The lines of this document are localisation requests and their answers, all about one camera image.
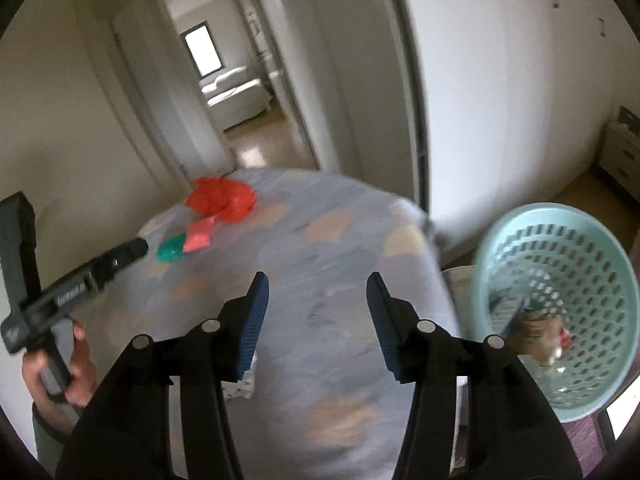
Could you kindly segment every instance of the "sleeve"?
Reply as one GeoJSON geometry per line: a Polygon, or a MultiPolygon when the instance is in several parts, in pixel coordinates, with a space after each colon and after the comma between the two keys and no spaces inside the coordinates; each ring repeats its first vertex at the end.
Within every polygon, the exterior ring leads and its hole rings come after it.
{"type": "Polygon", "coordinates": [[[33,433],[38,462],[46,469],[47,473],[54,477],[67,436],[47,424],[35,404],[32,405],[31,412],[33,413],[33,433]]]}

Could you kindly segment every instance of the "patterned fabric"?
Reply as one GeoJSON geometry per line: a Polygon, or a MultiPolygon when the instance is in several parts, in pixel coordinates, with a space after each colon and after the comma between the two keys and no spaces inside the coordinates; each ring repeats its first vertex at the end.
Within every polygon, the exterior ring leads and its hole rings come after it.
{"type": "MultiPolygon", "coordinates": [[[[185,334],[244,295],[262,270],[271,294],[253,391],[227,403],[245,477],[391,478],[414,388],[396,383],[385,368],[367,277],[378,270],[393,296],[459,335],[434,249],[422,234],[424,212],[333,174],[245,170],[232,178],[258,195],[244,221],[217,222],[208,248],[164,264],[155,259],[158,245],[194,219],[183,205],[172,207],[142,229],[149,256],[80,313],[100,377],[136,334],[185,334]]],[[[174,468],[186,476],[175,390],[174,468]]]]}

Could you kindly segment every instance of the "white drawer unit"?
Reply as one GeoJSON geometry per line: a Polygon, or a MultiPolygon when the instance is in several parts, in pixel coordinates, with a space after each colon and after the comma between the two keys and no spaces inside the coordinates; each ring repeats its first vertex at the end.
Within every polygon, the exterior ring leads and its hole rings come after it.
{"type": "Polygon", "coordinates": [[[626,124],[609,124],[598,164],[640,201],[640,138],[626,124]]]}

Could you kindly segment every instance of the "window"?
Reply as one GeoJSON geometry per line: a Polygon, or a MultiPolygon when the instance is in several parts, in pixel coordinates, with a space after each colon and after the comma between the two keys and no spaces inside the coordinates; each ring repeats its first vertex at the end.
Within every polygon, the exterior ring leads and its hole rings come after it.
{"type": "Polygon", "coordinates": [[[187,44],[191,59],[201,79],[222,68],[222,60],[213,44],[207,22],[185,30],[181,36],[187,44]]]}

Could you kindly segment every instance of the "window frame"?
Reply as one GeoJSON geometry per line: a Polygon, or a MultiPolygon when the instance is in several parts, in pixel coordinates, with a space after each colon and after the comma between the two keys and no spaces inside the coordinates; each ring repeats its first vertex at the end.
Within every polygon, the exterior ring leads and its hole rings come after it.
{"type": "Polygon", "coordinates": [[[198,78],[200,79],[200,81],[202,81],[203,79],[206,79],[207,77],[209,77],[210,75],[213,75],[217,72],[220,72],[221,70],[225,69],[225,60],[222,59],[222,56],[220,55],[220,50],[218,49],[218,46],[216,45],[216,41],[213,39],[213,34],[211,33],[211,29],[209,28],[209,23],[207,23],[207,21],[205,20],[204,22],[198,23],[197,25],[194,25],[193,27],[188,28],[187,30],[183,31],[180,33],[180,37],[182,38],[182,44],[186,47],[187,49],[187,54],[189,54],[189,59],[191,59],[191,64],[193,65],[196,74],[198,76],[198,78]],[[209,72],[208,74],[205,75],[200,75],[200,69],[198,68],[198,64],[196,63],[195,58],[193,57],[193,53],[191,52],[191,49],[189,48],[189,43],[187,43],[187,34],[190,34],[202,27],[205,27],[207,29],[207,34],[209,35],[209,39],[211,40],[211,44],[213,45],[213,48],[216,51],[216,54],[218,54],[218,59],[220,60],[220,68],[217,68],[215,70],[213,70],[212,72],[209,72]]]}

